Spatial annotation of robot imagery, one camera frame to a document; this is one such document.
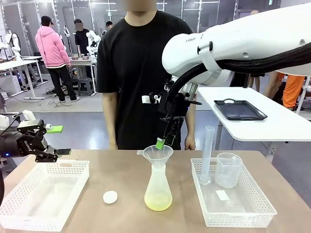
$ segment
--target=black tray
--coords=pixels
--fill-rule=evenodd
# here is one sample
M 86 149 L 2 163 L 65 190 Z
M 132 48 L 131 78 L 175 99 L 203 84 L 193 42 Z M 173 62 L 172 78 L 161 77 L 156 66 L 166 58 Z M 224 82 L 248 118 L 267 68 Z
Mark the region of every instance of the black tray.
M 214 100 L 228 120 L 264 120 L 267 115 L 246 100 Z

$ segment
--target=white paper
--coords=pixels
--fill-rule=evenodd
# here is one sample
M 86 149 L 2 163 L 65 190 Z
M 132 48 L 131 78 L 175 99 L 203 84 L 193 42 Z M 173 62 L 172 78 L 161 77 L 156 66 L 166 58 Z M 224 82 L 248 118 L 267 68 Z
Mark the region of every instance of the white paper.
M 230 198 L 228 197 L 227 193 L 225 193 L 224 190 L 217 190 L 216 193 L 220 200 L 230 200 Z

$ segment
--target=pink hoodie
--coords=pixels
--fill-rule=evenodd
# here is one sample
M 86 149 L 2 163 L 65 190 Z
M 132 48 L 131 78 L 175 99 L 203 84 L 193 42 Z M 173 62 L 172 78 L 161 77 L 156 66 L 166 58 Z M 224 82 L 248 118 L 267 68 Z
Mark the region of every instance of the pink hoodie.
M 35 41 L 46 67 L 70 66 L 69 57 L 59 35 L 50 27 L 41 26 L 35 35 Z

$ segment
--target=green object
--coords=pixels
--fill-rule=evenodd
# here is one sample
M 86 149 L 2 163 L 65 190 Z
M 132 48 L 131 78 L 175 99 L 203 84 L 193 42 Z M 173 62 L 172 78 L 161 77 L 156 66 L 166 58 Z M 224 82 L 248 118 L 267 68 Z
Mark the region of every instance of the green object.
M 48 130 L 47 133 L 61 133 L 63 131 L 63 127 L 62 125 L 58 125 L 58 126 L 53 126 L 53 129 Z
M 155 148 L 157 148 L 157 149 L 159 149 L 159 150 L 163 149 L 164 143 L 165 143 L 165 140 L 164 140 L 164 139 L 159 139 L 159 138 L 158 138 L 157 141 L 156 141 Z

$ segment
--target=wire basket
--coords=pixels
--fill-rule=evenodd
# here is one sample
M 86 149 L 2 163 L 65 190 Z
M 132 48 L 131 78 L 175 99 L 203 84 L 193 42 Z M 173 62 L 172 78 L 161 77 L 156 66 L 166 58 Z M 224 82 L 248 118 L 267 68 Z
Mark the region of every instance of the wire basket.
M 222 188 L 214 179 L 216 158 L 210 161 L 210 184 L 199 184 L 201 164 L 202 159 L 191 159 L 192 176 L 207 227 L 268 227 L 277 212 L 244 165 L 238 184 Z
M 89 176 L 89 161 L 37 164 L 6 196 L 0 224 L 6 229 L 60 232 Z

